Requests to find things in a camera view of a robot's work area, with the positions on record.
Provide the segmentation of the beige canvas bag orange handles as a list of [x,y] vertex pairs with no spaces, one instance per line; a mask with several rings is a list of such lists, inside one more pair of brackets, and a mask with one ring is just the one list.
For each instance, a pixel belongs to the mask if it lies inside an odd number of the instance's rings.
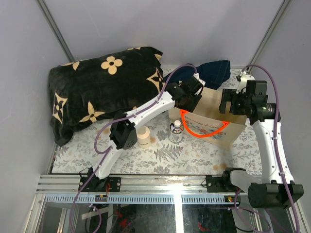
[[197,138],[227,150],[246,128],[247,117],[230,113],[229,104],[219,113],[220,91],[205,87],[201,95],[195,110],[184,115],[186,125]]

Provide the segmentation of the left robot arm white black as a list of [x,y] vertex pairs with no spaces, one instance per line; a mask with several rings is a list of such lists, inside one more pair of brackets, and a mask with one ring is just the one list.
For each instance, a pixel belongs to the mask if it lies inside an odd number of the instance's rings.
[[193,112],[205,86],[205,81],[194,73],[189,79],[182,83],[169,83],[163,87],[159,95],[141,105],[128,111],[118,111],[113,121],[104,127],[110,126],[108,148],[100,152],[97,149],[97,142],[94,142],[94,149],[103,158],[88,172],[89,190],[102,191],[107,188],[107,177],[112,166],[124,150],[133,147],[138,142],[137,131],[148,121],[159,114],[175,107]]

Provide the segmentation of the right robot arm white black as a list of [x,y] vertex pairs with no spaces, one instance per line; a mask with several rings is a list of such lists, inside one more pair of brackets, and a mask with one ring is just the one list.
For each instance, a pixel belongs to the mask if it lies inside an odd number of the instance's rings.
[[303,186],[296,184],[291,175],[281,141],[280,115],[276,104],[268,102],[267,82],[247,80],[245,87],[223,89],[219,106],[226,112],[247,116],[250,120],[258,146],[262,165],[261,181],[249,175],[243,168],[227,168],[223,172],[222,187],[226,191],[241,189],[248,194],[254,208],[288,209],[304,194]]

